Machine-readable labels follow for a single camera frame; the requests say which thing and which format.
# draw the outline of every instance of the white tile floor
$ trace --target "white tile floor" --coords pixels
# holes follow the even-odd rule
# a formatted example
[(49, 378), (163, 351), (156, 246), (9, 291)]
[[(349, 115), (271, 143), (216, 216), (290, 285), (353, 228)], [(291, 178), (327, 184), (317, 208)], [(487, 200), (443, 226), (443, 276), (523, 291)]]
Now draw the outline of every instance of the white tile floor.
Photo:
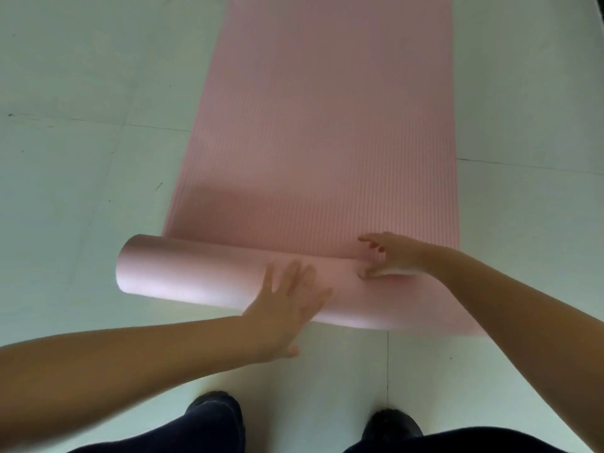
[[(225, 3), (0, 0), (0, 344), (225, 314), (114, 282), (125, 239), (161, 229)], [(595, 1), (454, 0), (454, 20), (463, 249), (604, 319)], [(313, 324), (301, 344), (45, 450), (141, 433), (221, 386), (251, 451), (343, 450), (387, 402), (430, 433), (509, 426), (587, 451), (487, 339)]]

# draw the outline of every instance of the forearm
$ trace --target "forearm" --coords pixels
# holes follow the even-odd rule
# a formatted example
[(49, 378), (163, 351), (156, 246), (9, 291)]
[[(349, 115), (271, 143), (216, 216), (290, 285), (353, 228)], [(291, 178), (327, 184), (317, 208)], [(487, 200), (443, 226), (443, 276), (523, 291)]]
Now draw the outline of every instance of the forearm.
[(604, 323), (463, 253), (430, 246), (440, 280), (552, 408), (604, 450)]
[(1, 348), (0, 448), (68, 433), (181, 383), (255, 362), (252, 343), (234, 316)]

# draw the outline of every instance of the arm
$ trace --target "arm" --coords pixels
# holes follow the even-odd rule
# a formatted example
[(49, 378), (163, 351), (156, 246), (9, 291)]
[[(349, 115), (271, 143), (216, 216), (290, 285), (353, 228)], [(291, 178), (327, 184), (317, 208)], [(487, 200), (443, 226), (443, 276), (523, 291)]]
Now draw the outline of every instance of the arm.
[(368, 278), (438, 279), (571, 429), (604, 452), (604, 323), (462, 252), (388, 232), (359, 240), (386, 253)]
[(332, 295), (292, 263), (272, 266), (242, 316), (51, 336), (0, 349), (0, 450), (66, 434), (174, 386), (293, 357), (301, 328)]

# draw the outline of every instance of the hand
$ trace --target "hand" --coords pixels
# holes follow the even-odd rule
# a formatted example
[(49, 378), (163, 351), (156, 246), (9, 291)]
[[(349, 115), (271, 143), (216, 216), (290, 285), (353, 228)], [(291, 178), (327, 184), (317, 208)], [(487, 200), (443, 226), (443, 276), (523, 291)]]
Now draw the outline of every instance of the hand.
[(261, 362), (298, 356), (299, 348), (292, 342), (333, 297), (333, 289), (318, 292), (316, 270), (310, 265), (303, 267), (300, 261), (291, 262), (275, 292), (273, 273), (274, 265), (269, 263), (260, 294), (243, 313), (254, 340), (258, 340)]
[(361, 278), (381, 277), (382, 275), (416, 275), (423, 272), (423, 256), (429, 243), (423, 243), (410, 237), (392, 232), (366, 234), (359, 237), (361, 242), (369, 242), (369, 248), (377, 248), (386, 253), (386, 260), (368, 267)]

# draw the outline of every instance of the black shoe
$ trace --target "black shoe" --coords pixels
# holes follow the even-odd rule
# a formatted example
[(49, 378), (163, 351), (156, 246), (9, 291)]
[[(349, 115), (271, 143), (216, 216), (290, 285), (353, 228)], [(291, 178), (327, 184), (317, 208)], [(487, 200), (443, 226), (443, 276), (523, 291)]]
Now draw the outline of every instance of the black shoe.
[(363, 431), (363, 440), (397, 443), (421, 437), (422, 430), (408, 414), (394, 408), (375, 412)]
[(218, 401), (222, 404), (228, 405), (233, 411), (233, 413), (235, 413), (238, 423), (240, 425), (243, 425), (243, 415), (241, 413), (241, 407), (237, 400), (226, 391), (210, 391), (209, 393), (202, 394), (197, 399), (192, 401), (191, 405), (188, 406), (186, 412), (193, 410), (201, 404), (213, 401)]

